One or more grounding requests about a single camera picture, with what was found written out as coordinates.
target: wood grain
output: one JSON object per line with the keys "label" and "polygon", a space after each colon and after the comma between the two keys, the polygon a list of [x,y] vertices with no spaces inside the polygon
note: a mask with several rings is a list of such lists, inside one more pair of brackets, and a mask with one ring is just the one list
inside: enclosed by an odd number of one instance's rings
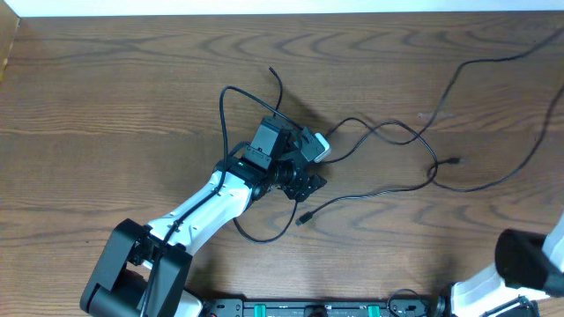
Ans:
{"label": "wood grain", "polygon": [[[0,314],[83,315],[78,299],[111,230],[165,214],[210,176],[223,86],[274,103],[272,66],[286,85],[281,109],[314,130],[350,115],[416,129],[460,62],[522,52],[563,26],[559,12],[23,20],[0,90]],[[561,38],[526,59],[464,71],[426,134],[440,158],[465,159],[443,168],[442,181],[469,187],[519,164],[564,83],[563,57]],[[229,224],[198,252],[187,286],[205,296],[347,299],[404,287],[431,294],[467,279],[493,260],[503,229],[550,232],[558,220],[562,106],[538,155],[499,187],[335,204],[269,246]],[[229,143],[252,138],[264,114],[230,94]],[[340,129],[334,155],[362,132]],[[299,213],[343,192],[422,182],[430,164],[420,144],[371,138],[320,171],[329,183]],[[270,193],[241,224],[273,236],[291,207]],[[563,307],[541,306],[544,316]]]}

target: black bracket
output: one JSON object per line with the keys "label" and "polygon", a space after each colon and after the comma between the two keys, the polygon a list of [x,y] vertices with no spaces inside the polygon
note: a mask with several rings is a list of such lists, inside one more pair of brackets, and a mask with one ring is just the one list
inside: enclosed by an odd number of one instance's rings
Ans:
{"label": "black bracket", "polygon": [[[308,172],[325,152],[309,128],[298,131],[283,119],[265,116],[253,142],[244,150],[241,158],[227,158],[227,171],[252,188],[252,201],[278,186],[288,199],[301,203],[327,183],[320,175]],[[223,170],[223,160],[216,170]]]}
{"label": "black bracket", "polygon": [[[160,240],[148,226],[131,219],[113,231],[80,298],[80,309],[92,316],[139,316],[147,282],[127,269],[127,262],[152,262]],[[180,302],[192,256],[181,246],[167,246],[160,260],[149,302],[149,317],[173,316]]]}
{"label": "black bracket", "polygon": [[495,247],[495,268],[507,287],[541,290],[564,296],[564,275],[542,252],[546,236],[507,229]]}

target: wire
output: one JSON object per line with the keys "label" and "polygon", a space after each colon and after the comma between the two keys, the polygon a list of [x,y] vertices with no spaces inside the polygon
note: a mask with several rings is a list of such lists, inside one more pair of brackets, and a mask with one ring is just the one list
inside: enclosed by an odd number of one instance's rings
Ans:
{"label": "wire", "polygon": [[378,191],[372,194],[365,194],[365,195],[344,195],[344,196],[340,196],[334,199],[331,199],[330,201],[322,204],[321,206],[315,208],[312,211],[306,212],[305,214],[303,214],[301,217],[298,218],[298,220],[296,220],[296,224],[297,225],[303,225],[306,222],[309,221],[309,219],[311,219],[317,212],[319,212],[319,210],[322,210],[323,208],[329,206],[332,203],[336,203],[336,202],[340,202],[343,200],[350,200],[350,199],[366,199],[366,198],[370,198],[370,197],[375,197],[375,196],[379,196],[379,195],[385,195],[385,194],[391,194],[391,193],[400,193],[400,192],[409,192],[409,191],[415,191],[418,189],[421,189],[425,186],[427,186],[428,184],[430,184],[434,178],[437,175],[437,171],[439,168],[439,160],[436,156],[436,154],[434,154],[433,149],[431,149],[431,146],[427,143],[427,141],[423,138],[423,136],[421,136],[420,134],[418,134],[415,130],[413,130],[412,128],[410,128],[408,125],[406,125],[405,123],[398,121],[398,120],[394,120],[394,121],[389,121],[389,122],[384,122],[381,123],[377,126],[375,126],[374,128],[370,129],[371,133],[375,133],[380,127],[383,126],[387,126],[387,125],[397,125],[400,126],[404,129],[406,129],[407,131],[411,132],[414,136],[417,137],[417,139],[419,139],[423,145],[425,145],[425,147],[427,148],[427,150],[429,151],[429,153],[431,154],[431,156],[433,157],[434,160],[434,172],[433,174],[427,178],[427,180],[419,185],[415,185],[409,188],[394,188],[394,189],[386,189],[386,190],[382,190],[382,191]]}
{"label": "wire", "polygon": [[[212,197],[214,197],[215,195],[218,194],[219,190],[222,188],[223,183],[226,179],[227,156],[228,156],[228,152],[229,152],[229,150],[228,150],[229,146],[228,146],[228,140],[227,140],[227,126],[226,126],[225,112],[224,112],[224,109],[223,109],[223,101],[224,101],[226,92],[228,90],[233,90],[233,91],[239,92],[239,93],[251,98],[252,100],[259,103],[261,106],[266,107],[267,109],[271,110],[274,114],[277,114],[280,117],[282,117],[283,119],[285,119],[286,121],[290,122],[296,128],[303,129],[299,124],[294,122],[292,119],[288,118],[285,114],[280,113],[278,110],[269,106],[266,102],[260,100],[259,98],[255,97],[254,95],[250,94],[249,92],[245,92],[241,88],[237,88],[237,87],[234,87],[234,86],[231,86],[231,85],[223,88],[223,90],[221,91],[221,94],[219,95],[219,118],[221,120],[221,134],[223,136],[223,171],[221,172],[221,177],[219,178],[218,186],[216,186],[216,188],[213,189],[213,191],[209,195],[204,197],[204,199],[202,199],[201,201],[196,203],[188,211],[186,211],[184,214],[182,214],[182,216],[180,216],[178,219],[176,219],[173,222],[173,224],[171,225],[167,234],[165,235],[165,238],[161,241],[160,251],[158,252],[155,260],[153,261],[151,273],[149,274],[149,281],[147,282],[147,290],[145,292],[145,295],[142,298],[143,302],[142,302],[142,305],[141,305],[141,313],[140,313],[141,317],[145,317],[145,315],[147,314],[147,307],[149,306],[149,300],[151,298],[152,288],[153,288],[153,285],[155,283],[155,278],[156,278],[156,274],[157,274],[156,272],[159,269],[160,260],[163,256],[163,253],[165,252],[165,248],[167,246],[168,241],[170,240],[170,238],[172,237],[172,235],[176,231],[176,229],[178,229],[178,227],[186,219],[186,217],[188,217],[192,212],[194,212],[194,210],[200,208],[204,203],[206,203]],[[240,150],[242,148],[242,146],[244,146],[244,145],[246,145],[244,142],[237,144],[237,146],[235,146],[235,148],[234,148],[234,150],[236,150],[235,152]]]}
{"label": "wire", "polygon": [[287,115],[280,113],[278,110],[276,110],[275,108],[273,108],[272,106],[270,106],[269,104],[267,104],[266,102],[260,100],[259,98],[253,96],[251,93],[245,92],[244,90],[242,90],[241,88],[237,88],[235,86],[227,86],[223,89],[222,94],[225,93],[225,91],[227,90],[233,90],[236,91],[240,94],[243,94],[249,98],[251,98],[252,100],[258,102],[261,106],[271,110],[274,114],[279,115],[282,119],[286,120],[287,122],[289,122],[290,124],[292,124],[294,127],[296,127],[298,130],[303,130],[303,127],[301,125],[299,125],[298,123],[296,123],[294,120],[290,119]]}
{"label": "wire", "polygon": [[[553,116],[554,109],[556,108],[556,105],[558,105],[558,101],[562,97],[563,93],[564,93],[564,85],[562,85],[560,87],[560,89],[556,92],[556,95],[551,100],[551,102],[548,106],[548,109],[546,110],[545,120],[543,122],[543,127],[540,130],[540,135],[537,138],[537,142],[535,142],[531,151],[529,152],[529,154],[527,154],[527,156],[525,157],[523,162],[521,162],[521,164],[519,164],[519,166],[517,166],[517,168],[515,168],[509,174],[507,174],[506,176],[498,179],[497,181],[492,181],[492,182],[489,182],[485,185],[477,186],[475,188],[454,188],[454,187],[451,187],[451,186],[448,186],[448,185],[441,184],[440,182],[438,182],[436,180],[433,180],[433,184],[440,187],[440,188],[452,190],[452,191],[455,191],[457,193],[470,193],[470,192],[474,192],[474,191],[490,188],[491,186],[498,185],[498,184],[510,179],[511,177],[517,175],[519,172],[521,172],[522,169],[525,168],[525,166],[529,163],[529,161],[531,161],[531,158],[533,157],[533,155],[535,155],[535,153],[538,150],[538,147],[542,144],[543,140],[545,139],[546,132],[548,130],[548,126],[550,125],[550,119]],[[461,161],[462,160],[460,158],[449,158],[449,159],[445,159],[445,160],[440,161],[439,165],[442,165],[442,164],[453,165],[453,164],[458,164]],[[435,166],[429,167],[429,169],[427,170],[427,176],[431,173],[431,170],[433,170],[434,168],[435,168]]]}
{"label": "wire", "polygon": [[427,316],[429,307],[428,307],[427,305],[425,305],[425,303],[423,302],[423,299],[421,298],[421,296],[420,296],[416,291],[414,291],[414,290],[412,290],[412,289],[399,289],[399,290],[397,290],[397,291],[394,291],[394,292],[391,294],[391,296],[388,298],[388,301],[386,302],[386,308],[388,309],[388,311],[390,312],[390,314],[394,315],[395,317],[400,317],[393,309],[391,309],[390,303],[391,303],[391,300],[392,300],[394,297],[396,297],[399,293],[402,293],[402,292],[410,292],[410,293],[414,294],[415,296],[417,296],[417,297],[419,298],[419,301],[421,302],[421,305],[423,305],[423,306],[425,307],[425,313],[423,313],[422,315],[417,316],[417,317]]}
{"label": "wire", "polygon": [[335,130],[337,130],[341,125],[343,125],[345,122],[349,122],[349,121],[356,121],[356,122],[360,122],[362,123],[369,131],[367,133],[364,134],[364,136],[362,136],[359,140],[359,142],[357,142],[354,147],[348,151],[345,155],[343,155],[340,158],[335,158],[332,160],[326,160],[326,161],[322,161],[319,164],[320,165],[327,165],[327,164],[333,164],[333,163],[337,163],[339,161],[342,161],[343,159],[348,158],[349,156],[351,156],[351,154],[353,154],[355,151],[357,151],[360,147],[360,145],[367,139],[368,136],[370,136],[371,134],[375,134],[376,136],[380,137],[384,142],[387,142],[389,144],[394,144],[392,143],[390,140],[388,140],[387,138],[383,137],[380,133],[378,133],[378,131],[376,129],[372,129],[366,122],[362,121],[359,118],[355,118],[355,117],[349,117],[344,119],[343,121],[339,122],[335,127],[331,128],[329,131],[327,131],[327,133],[325,133],[325,138],[329,138],[330,135],[333,134],[333,132],[335,132]]}
{"label": "wire", "polygon": [[389,140],[388,138],[382,136],[383,138],[386,138],[386,140],[391,143],[391,144],[396,144],[396,145],[406,145],[409,144],[413,141],[415,141],[417,139],[417,136],[422,135],[425,131],[427,131],[427,129],[433,124],[434,120],[436,119],[437,115],[441,112],[441,110],[444,108],[447,98],[450,94],[450,91],[452,90],[452,87],[454,86],[454,84],[456,83],[456,81],[458,80],[458,77],[460,76],[460,74],[462,73],[462,70],[464,69],[464,67],[474,64],[474,63],[501,63],[501,62],[510,62],[510,61],[514,61],[517,59],[521,59],[521,58],[525,58],[533,53],[535,53],[536,51],[540,50],[541,48],[545,47],[546,45],[548,45],[550,42],[554,41],[556,38],[560,37],[562,34],[564,33],[564,27],[561,29],[556,30],[552,35],[550,35],[549,37],[547,37],[546,39],[542,40],[539,44],[533,46],[532,48],[530,48],[529,50],[517,54],[517,55],[512,55],[509,57],[502,57],[502,58],[479,58],[479,59],[475,59],[475,60],[470,60],[470,61],[466,61],[463,62],[461,64],[458,65],[458,67],[456,67],[455,73],[453,74],[453,76],[450,78],[449,84],[447,85],[447,88],[445,89],[444,93],[442,94],[441,98],[439,99],[439,105],[437,106],[437,108],[433,111],[433,114],[431,115],[431,119],[429,119],[429,121],[427,122],[427,124],[423,127],[423,129],[421,129],[421,131],[419,133],[417,133],[416,135],[413,136],[413,138],[409,141],[404,141],[404,142],[397,142],[397,141],[393,141],[393,140]]}
{"label": "wire", "polygon": [[292,216],[290,216],[290,220],[288,220],[288,223],[286,224],[286,226],[284,227],[284,229],[282,229],[282,231],[273,238],[270,239],[266,239],[266,240],[259,240],[257,238],[253,238],[251,237],[248,233],[245,232],[245,230],[243,230],[243,228],[241,227],[241,225],[239,225],[239,221],[237,221],[237,218],[233,218],[233,223],[235,224],[235,227],[237,228],[237,231],[241,234],[241,236],[243,236],[245,239],[256,243],[256,244],[268,244],[271,242],[274,242],[278,239],[280,239],[288,230],[288,228],[290,227],[290,225],[292,224],[292,220],[293,217],[296,215],[296,210],[298,209],[298,202],[296,202],[296,204],[293,206],[293,211],[292,211]]}
{"label": "wire", "polygon": [[229,152],[230,157],[232,157],[233,155],[237,154],[238,151],[240,151],[242,148],[244,148],[245,146],[250,145],[249,141],[241,141],[239,142],[237,145],[235,145],[235,147]]}
{"label": "wire", "polygon": [[272,75],[278,80],[278,85],[280,86],[280,94],[278,95],[278,102],[276,103],[276,110],[278,110],[280,108],[280,102],[282,101],[282,95],[284,94],[284,86],[282,85],[282,79],[280,79],[276,71],[272,67],[269,67],[268,70],[270,70]]}

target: white wall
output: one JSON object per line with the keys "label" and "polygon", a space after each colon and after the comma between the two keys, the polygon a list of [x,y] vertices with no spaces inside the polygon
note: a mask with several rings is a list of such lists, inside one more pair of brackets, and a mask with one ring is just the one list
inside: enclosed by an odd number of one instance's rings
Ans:
{"label": "white wall", "polygon": [[20,17],[405,11],[554,11],[564,0],[5,0]]}

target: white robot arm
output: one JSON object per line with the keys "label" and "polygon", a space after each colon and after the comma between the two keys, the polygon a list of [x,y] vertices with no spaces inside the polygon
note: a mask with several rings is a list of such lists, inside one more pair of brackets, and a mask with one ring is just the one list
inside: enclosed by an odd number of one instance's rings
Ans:
{"label": "white robot arm", "polygon": [[[114,229],[80,299],[82,310],[98,317],[197,317],[202,302],[184,290],[192,255],[273,186],[300,203],[327,182],[308,173],[330,154],[324,137],[309,128],[266,116],[253,142],[240,145],[242,156],[220,161],[204,187],[178,208],[145,226],[126,219]],[[149,283],[127,263],[151,269]]]}
{"label": "white robot arm", "polygon": [[[500,244],[498,243],[496,258],[498,256],[503,256],[503,254],[498,254],[499,248]],[[564,288],[561,278],[562,271],[564,271],[564,215],[562,215],[554,230],[546,236],[544,243],[542,243],[542,248],[540,248],[540,250],[532,249],[529,251],[529,254],[534,254],[535,251],[542,252],[550,263],[542,263],[543,257],[536,257],[535,259],[528,257],[531,261],[541,262],[541,264],[545,264],[545,267],[549,266],[548,264],[552,264],[553,267],[558,270],[557,272],[554,270],[552,272],[546,272],[550,274],[549,276],[540,274],[540,279],[536,276],[532,278],[536,280],[538,285],[544,285],[545,290],[540,287],[533,289],[525,286],[516,287],[515,285],[508,285],[508,281],[506,281],[506,279],[498,272],[500,269],[509,270],[515,269],[515,267],[519,266],[529,268],[530,266],[525,263],[527,262],[527,258],[525,258],[522,263],[514,263],[512,268],[496,267],[503,266],[502,263],[499,263],[496,259],[496,263],[492,263],[476,276],[467,281],[456,283],[452,287],[450,295],[451,313],[458,317],[476,317],[482,315],[496,316],[514,308],[515,306],[521,305],[520,302],[516,300],[520,297],[525,297],[528,300],[548,299],[551,296],[549,294],[551,292],[554,292],[558,296],[562,296],[562,294],[558,294],[558,292],[562,291],[561,289]],[[520,250],[513,249],[509,250],[509,252],[518,253]],[[533,272],[529,272],[528,274],[525,273],[525,275],[534,276],[532,273]],[[511,302],[513,302],[512,305],[504,306],[504,304]]]}

